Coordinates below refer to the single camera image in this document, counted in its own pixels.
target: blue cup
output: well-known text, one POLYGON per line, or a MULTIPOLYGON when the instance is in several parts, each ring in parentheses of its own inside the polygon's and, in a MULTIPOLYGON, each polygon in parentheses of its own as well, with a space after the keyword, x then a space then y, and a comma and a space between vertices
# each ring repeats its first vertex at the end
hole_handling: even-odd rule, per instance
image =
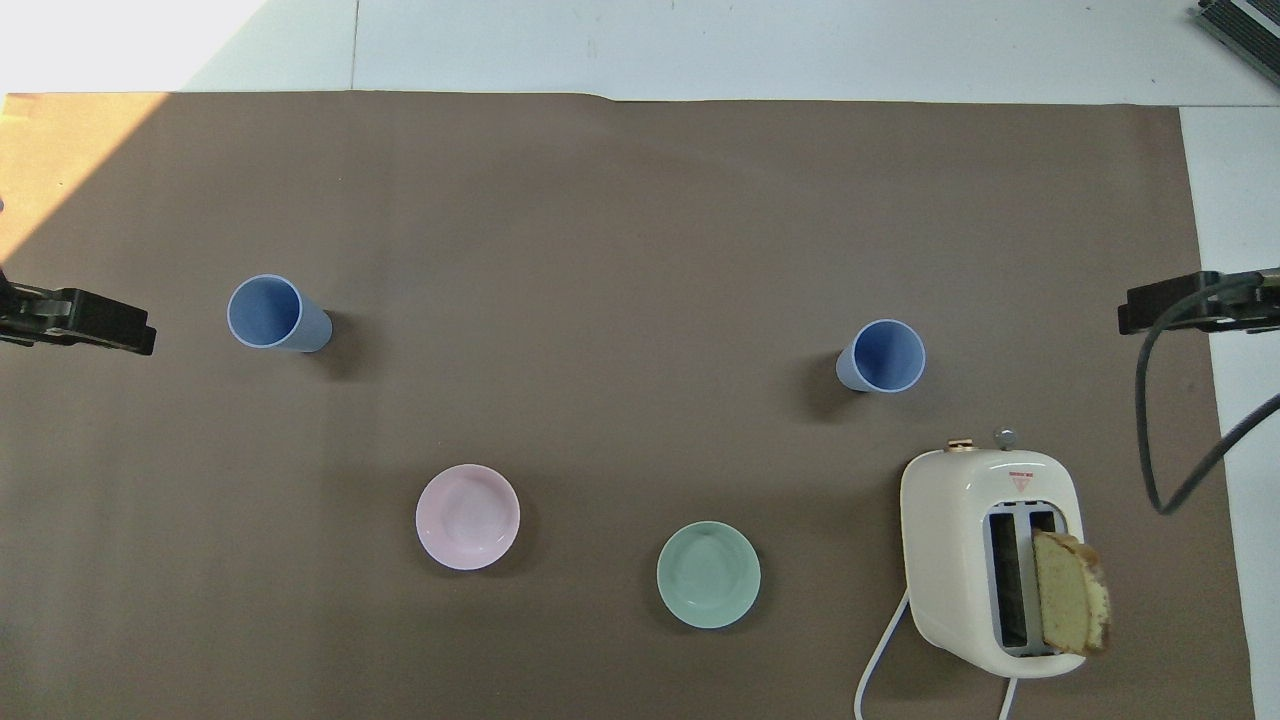
POLYGON ((900 320, 868 323, 836 359, 836 377, 858 392, 902 392, 923 374, 924 341, 900 320))
POLYGON ((315 352, 333 336, 329 315, 280 275, 242 282, 227 302, 227 327, 259 350, 315 352))

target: white toaster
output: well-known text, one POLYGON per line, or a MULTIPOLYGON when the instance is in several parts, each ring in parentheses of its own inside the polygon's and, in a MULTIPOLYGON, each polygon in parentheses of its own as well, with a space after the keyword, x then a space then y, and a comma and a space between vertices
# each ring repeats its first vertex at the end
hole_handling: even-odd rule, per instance
POLYGON ((902 471, 902 556, 924 639, 1005 678, 1048 678, 1084 657, 1044 644, 1032 529, 1084 542, 1062 465, 950 441, 902 471))

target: green bowl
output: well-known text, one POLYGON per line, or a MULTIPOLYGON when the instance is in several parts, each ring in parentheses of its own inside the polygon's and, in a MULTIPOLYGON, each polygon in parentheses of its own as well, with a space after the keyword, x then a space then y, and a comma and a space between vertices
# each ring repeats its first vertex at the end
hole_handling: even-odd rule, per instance
POLYGON ((658 593, 684 623, 723 628, 746 615, 760 593, 760 559, 724 523, 685 525, 658 556, 658 593))

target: bread slice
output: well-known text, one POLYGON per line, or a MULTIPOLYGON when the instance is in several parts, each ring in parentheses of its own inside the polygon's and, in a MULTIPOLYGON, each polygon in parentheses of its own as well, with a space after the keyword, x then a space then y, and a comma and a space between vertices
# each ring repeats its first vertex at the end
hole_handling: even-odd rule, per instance
POLYGON ((1097 551, 1062 533, 1034 530, 1044 643, 1062 652, 1094 655, 1106 648, 1111 602, 1097 551))

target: cup rim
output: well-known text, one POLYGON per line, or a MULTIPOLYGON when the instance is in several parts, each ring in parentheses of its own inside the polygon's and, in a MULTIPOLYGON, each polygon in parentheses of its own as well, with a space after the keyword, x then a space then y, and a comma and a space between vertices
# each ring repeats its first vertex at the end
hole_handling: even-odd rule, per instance
POLYGON ((867 323, 865 325, 861 327, 861 329, 858 331, 858 334, 854 336, 854 341, 849 343, 849 360, 854 366, 854 373, 856 373, 863 382, 874 388, 876 392, 895 393, 910 389, 915 387, 915 383, 920 382, 920 378, 924 377, 924 365, 928 363, 928 354, 924 348, 924 340, 920 337, 920 333, 915 332, 915 328, 904 323, 902 320, 895 320, 893 318, 881 318, 878 320, 872 320, 870 323, 867 323), (858 341, 863 338, 863 333, 867 332, 868 329, 886 323, 905 328, 906 332, 911 334, 911 338, 915 340, 915 345, 920 348, 920 369, 916 370, 915 377, 911 378, 911 382, 897 388, 883 387, 873 383, 870 378, 863 375, 863 372, 858 368, 858 341))
POLYGON ((252 278, 248 278, 247 281, 244 281, 244 282, 239 283, 238 286, 236 286, 236 290, 232 291, 230 299, 227 301, 227 328, 229 331, 232 331, 232 336, 234 336, 236 340, 238 340, 241 342, 241 345, 244 345, 247 347, 252 347, 255 350, 270 350, 273 347, 278 347, 280 343, 283 343, 284 341, 287 341, 291 337, 293 337, 293 333, 297 332, 300 324, 302 324, 302 292, 298 291, 298 286, 293 284, 293 282, 289 281, 289 278, 285 278, 284 275, 278 275, 275 273, 262 273, 260 275, 253 275, 252 278), (246 286, 248 286, 252 282, 257 282, 257 281, 279 281, 279 282, 284 283, 285 287, 288 287, 289 290, 293 291, 293 296, 298 301, 298 316, 294 318, 293 327, 289 328, 289 332, 287 332, 283 336, 280 336, 280 340, 278 340, 275 342, 266 343, 266 345, 257 343, 257 342, 250 342, 250 341, 244 340, 243 337, 241 337, 241 334, 238 332, 236 332, 236 324, 232 323, 232 304, 236 302, 236 296, 239 295, 239 291, 244 290, 246 286))

